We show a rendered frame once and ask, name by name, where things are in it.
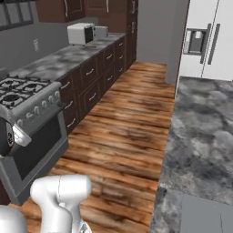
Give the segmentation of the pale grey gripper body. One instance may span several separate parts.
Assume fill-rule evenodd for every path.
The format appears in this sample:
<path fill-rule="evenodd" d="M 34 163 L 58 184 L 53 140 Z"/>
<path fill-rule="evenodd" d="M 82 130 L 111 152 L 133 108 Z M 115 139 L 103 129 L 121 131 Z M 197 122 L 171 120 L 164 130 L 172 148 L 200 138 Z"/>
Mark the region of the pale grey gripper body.
<path fill-rule="evenodd" d="M 32 138 L 17 124 L 13 125 L 13 132 L 15 142 L 21 147 L 26 147 L 32 141 Z"/>

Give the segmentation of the tall dark wood cabinet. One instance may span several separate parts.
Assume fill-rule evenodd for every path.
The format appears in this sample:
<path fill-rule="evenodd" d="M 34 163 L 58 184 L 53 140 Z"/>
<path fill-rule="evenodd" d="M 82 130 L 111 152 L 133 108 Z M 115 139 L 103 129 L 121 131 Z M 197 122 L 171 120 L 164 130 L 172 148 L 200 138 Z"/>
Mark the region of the tall dark wood cabinet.
<path fill-rule="evenodd" d="M 138 0 L 127 0 L 127 68 L 136 61 L 137 14 Z"/>

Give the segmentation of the grey sink basin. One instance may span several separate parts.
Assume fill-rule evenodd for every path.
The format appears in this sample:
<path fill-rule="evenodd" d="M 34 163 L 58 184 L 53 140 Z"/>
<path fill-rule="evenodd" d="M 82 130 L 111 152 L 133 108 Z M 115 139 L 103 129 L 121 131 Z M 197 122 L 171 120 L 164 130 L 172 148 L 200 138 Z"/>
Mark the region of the grey sink basin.
<path fill-rule="evenodd" d="M 180 233 L 233 233 L 233 206 L 185 195 Z"/>

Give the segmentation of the dark glass oven door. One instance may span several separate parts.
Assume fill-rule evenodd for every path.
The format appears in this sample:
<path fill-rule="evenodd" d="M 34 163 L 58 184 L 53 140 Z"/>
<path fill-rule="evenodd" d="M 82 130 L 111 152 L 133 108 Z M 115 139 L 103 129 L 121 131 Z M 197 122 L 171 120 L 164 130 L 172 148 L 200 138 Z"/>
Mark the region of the dark glass oven door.
<path fill-rule="evenodd" d="M 33 182 L 46 176 L 68 148 L 63 113 L 51 117 L 33 135 L 27 147 L 14 146 L 0 157 L 0 205 L 22 206 Z"/>

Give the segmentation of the grey gas stove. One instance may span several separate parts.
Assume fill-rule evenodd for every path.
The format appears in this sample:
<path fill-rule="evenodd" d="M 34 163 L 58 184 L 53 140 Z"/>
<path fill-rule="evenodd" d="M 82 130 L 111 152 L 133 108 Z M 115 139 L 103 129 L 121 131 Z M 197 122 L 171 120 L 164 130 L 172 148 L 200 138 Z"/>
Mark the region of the grey gas stove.
<path fill-rule="evenodd" d="M 55 97 L 55 91 L 59 91 L 61 84 L 41 78 L 7 75 L 0 79 L 0 117 L 8 121 L 12 126 L 18 119 L 23 119 L 21 127 L 31 138 L 32 135 L 51 117 L 63 113 L 65 104 L 61 97 Z M 53 96 L 54 103 L 48 101 Z M 42 101 L 47 102 L 47 108 L 42 107 Z M 40 114 L 35 114 L 34 107 L 39 106 Z M 27 119 L 26 113 L 30 112 L 33 118 Z"/>

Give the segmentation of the dark wood base cabinets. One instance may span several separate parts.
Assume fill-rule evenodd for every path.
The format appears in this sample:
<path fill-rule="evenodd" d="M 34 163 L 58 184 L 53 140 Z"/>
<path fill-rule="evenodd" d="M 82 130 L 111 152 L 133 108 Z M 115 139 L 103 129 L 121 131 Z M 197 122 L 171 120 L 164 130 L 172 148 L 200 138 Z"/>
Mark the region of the dark wood base cabinets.
<path fill-rule="evenodd" d="M 125 72 L 126 39 L 122 35 L 85 58 L 60 78 L 66 132 L 70 134 L 105 92 Z"/>

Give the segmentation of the white microwave oven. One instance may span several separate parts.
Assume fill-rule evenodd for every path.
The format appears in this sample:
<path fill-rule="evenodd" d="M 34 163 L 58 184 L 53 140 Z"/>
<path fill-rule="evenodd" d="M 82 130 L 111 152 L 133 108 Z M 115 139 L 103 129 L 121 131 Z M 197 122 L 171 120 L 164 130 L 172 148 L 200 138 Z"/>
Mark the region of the white microwave oven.
<path fill-rule="evenodd" d="M 85 46 L 94 40 L 95 25 L 92 23 L 77 23 L 67 27 L 70 45 Z"/>

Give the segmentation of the dark framed window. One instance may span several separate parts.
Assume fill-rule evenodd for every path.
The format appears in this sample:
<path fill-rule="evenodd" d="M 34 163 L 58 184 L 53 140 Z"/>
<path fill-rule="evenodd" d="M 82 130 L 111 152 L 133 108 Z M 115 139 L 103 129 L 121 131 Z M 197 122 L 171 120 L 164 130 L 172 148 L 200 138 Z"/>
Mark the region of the dark framed window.
<path fill-rule="evenodd" d="M 35 0 L 0 0 L 0 32 L 34 23 L 31 3 Z"/>

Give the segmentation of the white toaster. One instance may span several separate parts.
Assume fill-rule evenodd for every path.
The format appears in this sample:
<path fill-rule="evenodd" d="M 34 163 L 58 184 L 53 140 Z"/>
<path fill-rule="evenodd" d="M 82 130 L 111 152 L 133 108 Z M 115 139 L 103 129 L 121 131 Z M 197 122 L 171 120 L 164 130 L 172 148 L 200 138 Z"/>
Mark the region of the white toaster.
<path fill-rule="evenodd" d="M 95 32 L 95 37 L 98 39 L 108 37 L 108 27 L 107 26 L 96 25 L 94 32 Z"/>

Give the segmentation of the white fridge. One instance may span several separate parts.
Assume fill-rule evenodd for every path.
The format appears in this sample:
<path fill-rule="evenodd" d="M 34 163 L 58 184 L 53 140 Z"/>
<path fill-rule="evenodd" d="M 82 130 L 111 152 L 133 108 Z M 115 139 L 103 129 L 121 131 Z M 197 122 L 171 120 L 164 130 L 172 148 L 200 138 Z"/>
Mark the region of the white fridge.
<path fill-rule="evenodd" d="M 190 0 L 178 75 L 233 80 L 233 0 Z"/>

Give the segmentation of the dark wood wall cabinets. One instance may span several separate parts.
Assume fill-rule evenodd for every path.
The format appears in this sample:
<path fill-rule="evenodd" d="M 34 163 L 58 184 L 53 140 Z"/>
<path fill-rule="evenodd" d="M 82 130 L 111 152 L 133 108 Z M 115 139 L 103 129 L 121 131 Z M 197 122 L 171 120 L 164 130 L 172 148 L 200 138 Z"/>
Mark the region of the dark wood wall cabinets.
<path fill-rule="evenodd" d="M 36 0 L 41 23 L 67 23 L 84 17 L 107 17 L 125 11 L 127 0 Z"/>

